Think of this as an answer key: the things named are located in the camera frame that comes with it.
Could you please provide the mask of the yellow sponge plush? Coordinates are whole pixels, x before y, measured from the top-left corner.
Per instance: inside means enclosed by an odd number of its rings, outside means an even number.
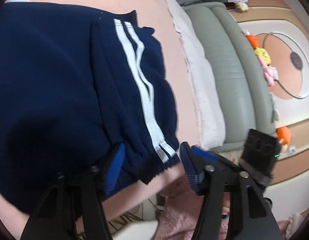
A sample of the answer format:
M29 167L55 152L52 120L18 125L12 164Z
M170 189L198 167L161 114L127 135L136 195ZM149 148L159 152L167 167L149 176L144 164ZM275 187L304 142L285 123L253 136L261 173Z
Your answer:
M255 48L254 49L255 55L263 60L263 62L267 65L271 64L271 59L269 53L264 48Z

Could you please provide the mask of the grey leather headboard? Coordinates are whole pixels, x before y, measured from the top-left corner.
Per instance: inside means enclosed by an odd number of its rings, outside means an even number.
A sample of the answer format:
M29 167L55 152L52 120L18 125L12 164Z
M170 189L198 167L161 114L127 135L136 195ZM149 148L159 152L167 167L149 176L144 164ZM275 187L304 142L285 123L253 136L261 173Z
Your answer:
M276 136L273 103L252 46L225 5L208 2L184 7L212 66L225 120L223 145L216 152L240 150L250 129Z

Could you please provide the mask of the light pink knit blanket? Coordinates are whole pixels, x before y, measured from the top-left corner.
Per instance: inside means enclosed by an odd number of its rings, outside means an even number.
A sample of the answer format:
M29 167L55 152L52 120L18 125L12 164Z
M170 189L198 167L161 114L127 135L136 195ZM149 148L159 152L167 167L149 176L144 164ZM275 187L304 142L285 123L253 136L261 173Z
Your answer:
M190 17L176 0L166 2L185 54L195 104L199 145L205 150L222 146L226 135L225 120L212 66L205 58L203 45L195 34Z

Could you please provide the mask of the small yellow plush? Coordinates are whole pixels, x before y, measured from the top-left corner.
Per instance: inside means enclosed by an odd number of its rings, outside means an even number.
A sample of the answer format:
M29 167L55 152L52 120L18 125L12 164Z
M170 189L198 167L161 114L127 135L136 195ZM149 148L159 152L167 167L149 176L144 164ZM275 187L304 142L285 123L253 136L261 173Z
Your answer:
M238 12L247 12L249 10L249 7L246 3L238 2L238 3L235 4L235 9Z

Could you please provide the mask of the orange plush lower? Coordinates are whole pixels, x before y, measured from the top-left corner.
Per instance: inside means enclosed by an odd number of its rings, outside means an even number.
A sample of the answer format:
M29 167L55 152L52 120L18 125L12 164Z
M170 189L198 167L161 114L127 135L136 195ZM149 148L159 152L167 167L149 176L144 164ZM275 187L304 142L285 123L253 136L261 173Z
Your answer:
M279 127L276 129L278 141L282 145L288 145L292 139L291 130L288 127Z

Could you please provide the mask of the navy blue striped shorts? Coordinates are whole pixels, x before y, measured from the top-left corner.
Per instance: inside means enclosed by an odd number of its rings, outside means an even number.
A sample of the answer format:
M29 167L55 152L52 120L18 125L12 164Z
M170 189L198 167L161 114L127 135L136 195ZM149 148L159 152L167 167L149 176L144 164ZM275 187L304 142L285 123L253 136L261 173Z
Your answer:
M136 11L0 9L0 194L32 214L59 178L110 197L179 163L161 45Z

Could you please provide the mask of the orange carrot plush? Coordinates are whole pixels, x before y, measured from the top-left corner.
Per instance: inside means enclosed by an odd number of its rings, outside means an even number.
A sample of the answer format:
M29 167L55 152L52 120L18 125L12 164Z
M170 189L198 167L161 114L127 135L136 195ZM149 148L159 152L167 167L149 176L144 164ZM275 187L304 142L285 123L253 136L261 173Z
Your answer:
M249 41L249 43L251 44L251 46L253 47L253 49L257 49L257 48L260 47L259 40L256 38L255 35L249 34L249 35L246 36L246 38Z

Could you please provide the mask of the pink bed sheet mattress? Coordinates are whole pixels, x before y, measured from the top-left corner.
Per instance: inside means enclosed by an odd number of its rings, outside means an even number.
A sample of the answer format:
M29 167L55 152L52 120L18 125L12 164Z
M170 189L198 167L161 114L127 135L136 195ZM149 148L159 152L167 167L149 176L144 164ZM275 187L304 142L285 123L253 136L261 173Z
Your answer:
M32 2L54 2L79 4L123 14L132 10L138 13L141 26L153 27L155 37L161 43L166 78L170 83L176 99L178 111L177 137L179 141L198 143L195 110L192 101L192 90L187 74L183 47L179 35L174 29L172 17L167 8L166 0L30 0ZM122 213L141 204L154 194L161 191L178 177L183 175L179 164L156 176L148 185L141 181L127 187L120 193L106 200L104 205L107 219L117 218ZM7 230L19 239L29 216L21 213L0 195L0 219Z

